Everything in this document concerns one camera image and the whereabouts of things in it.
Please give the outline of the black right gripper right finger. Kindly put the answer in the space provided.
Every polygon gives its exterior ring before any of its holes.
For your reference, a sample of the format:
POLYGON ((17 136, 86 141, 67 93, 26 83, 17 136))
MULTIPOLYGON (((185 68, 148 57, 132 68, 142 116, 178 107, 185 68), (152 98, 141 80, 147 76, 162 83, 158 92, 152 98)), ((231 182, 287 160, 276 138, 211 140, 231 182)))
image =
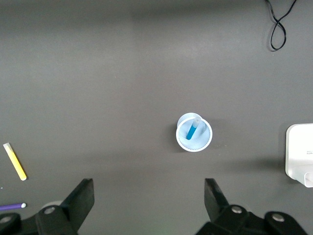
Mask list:
POLYGON ((204 204, 210 221, 198 235, 306 235, 307 232, 290 215, 269 211, 260 218, 244 207, 229 204, 213 178, 204 181, 204 204))

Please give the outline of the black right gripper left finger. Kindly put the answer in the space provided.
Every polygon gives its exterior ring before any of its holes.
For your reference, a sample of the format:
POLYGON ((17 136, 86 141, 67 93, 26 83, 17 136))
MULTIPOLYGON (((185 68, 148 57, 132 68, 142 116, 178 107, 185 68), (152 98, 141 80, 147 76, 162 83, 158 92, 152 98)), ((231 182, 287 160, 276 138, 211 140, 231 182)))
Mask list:
POLYGON ((60 203, 22 220, 18 213, 0 215, 2 235, 76 235, 94 205, 93 179, 83 179, 60 203))

